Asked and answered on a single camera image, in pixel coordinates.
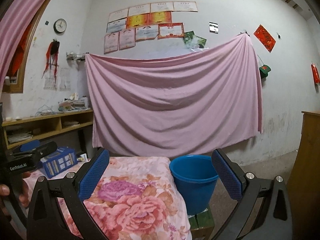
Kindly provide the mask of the left hand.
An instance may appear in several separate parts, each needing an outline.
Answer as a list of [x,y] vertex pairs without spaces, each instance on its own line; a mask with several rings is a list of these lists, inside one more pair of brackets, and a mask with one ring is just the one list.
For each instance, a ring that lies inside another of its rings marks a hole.
[[[29,196],[28,196],[28,192],[29,192],[29,187],[27,185],[27,183],[24,181],[25,178],[29,178],[31,175],[30,172],[24,172],[21,175],[22,178],[22,187],[20,189],[20,196],[19,196],[19,201],[22,204],[23,207],[28,207],[29,206]],[[10,189],[7,185],[5,184],[1,184],[0,185],[0,195],[1,195],[1,210],[3,211],[3,213],[5,214],[6,217],[10,216],[9,211],[7,210],[7,208],[5,207],[5,205],[3,204],[3,198],[8,196],[10,194]]]

